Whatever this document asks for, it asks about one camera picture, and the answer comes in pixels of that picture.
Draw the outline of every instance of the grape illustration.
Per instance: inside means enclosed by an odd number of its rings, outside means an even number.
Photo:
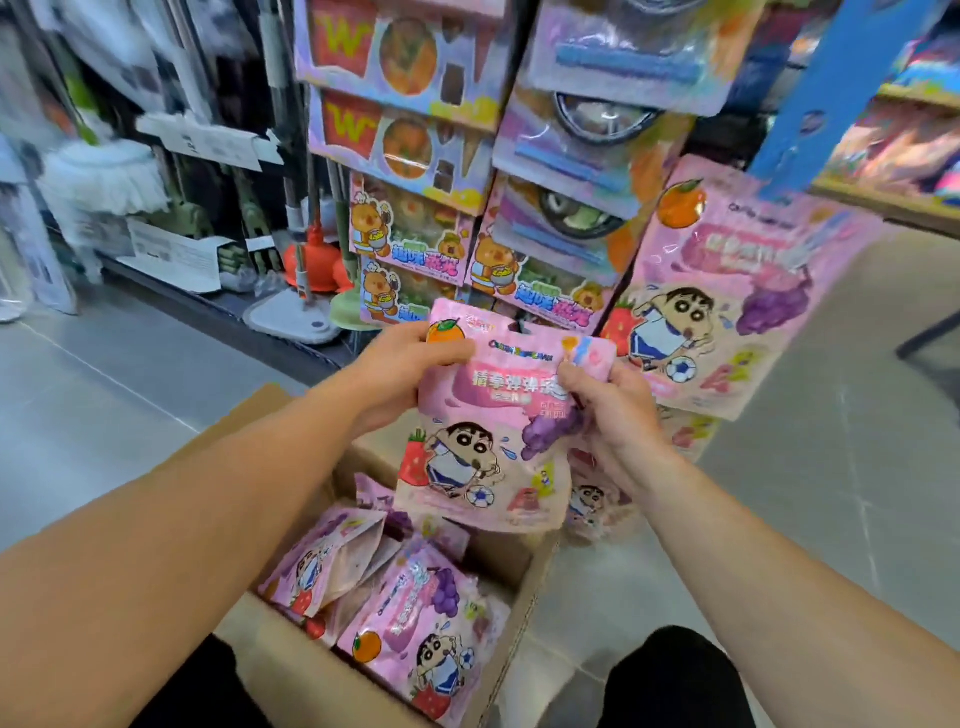
[[[810,306],[810,297],[806,293],[809,287],[810,283],[804,281],[789,291],[755,288],[743,302],[736,332],[741,336],[762,334],[803,316]]]
[[[433,608],[437,614],[453,619],[460,611],[460,595],[457,593],[457,582],[453,571],[440,569],[435,576],[437,591],[433,594]]]
[[[574,407],[561,420],[538,415],[523,428],[523,460],[532,460],[536,455],[547,452],[555,442],[566,435],[579,432],[584,426],[584,411]]]

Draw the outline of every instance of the cartoon boy illustration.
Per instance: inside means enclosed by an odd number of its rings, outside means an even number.
[[[713,340],[715,301],[699,288],[675,288],[634,308],[640,323],[630,333],[630,360],[644,372],[661,368],[680,350]]]
[[[493,452],[493,435],[476,423],[457,423],[430,439],[433,455],[427,460],[430,484],[451,498],[475,481],[500,473]]]
[[[453,697],[467,682],[457,655],[457,641],[445,635],[431,634],[417,650],[417,689],[442,697]]]
[[[595,485],[580,485],[570,494],[569,516],[573,521],[589,521],[604,507],[603,491]]]

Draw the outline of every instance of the strawberry illustration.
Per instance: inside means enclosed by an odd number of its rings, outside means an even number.
[[[426,476],[426,432],[423,430],[417,429],[410,435],[399,475],[400,480],[410,485],[422,487],[430,484]]]
[[[410,704],[431,720],[440,720],[450,707],[449,695],[438,695],[432,685],[418,691]]]
[[[310,602],[313,601],[313,594],[309,591],[300,592],[294,603],[290,606],[290,611],[295,615],[305,615],[310,608]]]
[[[626,299],[620,299],[610,312],[607,325],[603,327],[601,338],[610,339],[616,344],[616,355],[626,356],[630,353],[630,332],[634,330],[633,307]]]

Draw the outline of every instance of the snack bag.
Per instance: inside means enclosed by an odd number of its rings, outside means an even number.
[[[420,534],[455,562],[464,560],[470,535],[463,528],[447,519],[429,514],[415,514],[413,518],[403,511],[394,510],[395,493],[380,485],[365,473],[357,473],[357,504],[361,508],[386,511],[388,530],[393,530],[402,540]]]
[[[442,301],[427,341],[469,337],[467,364],[437,367],[420,383],[425,434],[400,468],[395,507],[490,531],[559,528],[569,499],[568,435],[584,410],[557,381],[566,356],[606,380],[614,346],[553,328],[523,334],[510,319]]]
[[[603,332],[660,404],[725,420],[743,412],[810,313],[880,237],[869,212],[681,159],[634,277]]]
[[[456,728],[509,615],[416,539],[337,646],[431,720]]]
[[[301,626],[307,636],[311,640],[319,640],[328,647],[334,646],[367,600],[380,591],[387,568],[402,546],[403,544],[397,539],[384,536],[370,560],[370,565],[353,589],[323,607],[317,616],[301,618],[303,620]]]
[[[566,510],[568,531],[588,541],[599,541],[639,514],[630,495],[604,473],[586,443],[571,448],[567,459],[573,483]]]
[[[315,617],[359,581],[380,544],[385,518],[382,512],[333,506],[257,591],[285,613]]]

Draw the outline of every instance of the forearm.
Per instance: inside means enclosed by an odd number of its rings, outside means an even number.
[[[336,378],[0,554],[0,715],[129,725],[255,579],[358,417]]]
[[[768,527],[679,456],[642,507],[720,643],[780,728],[947,726],[960,659]]]

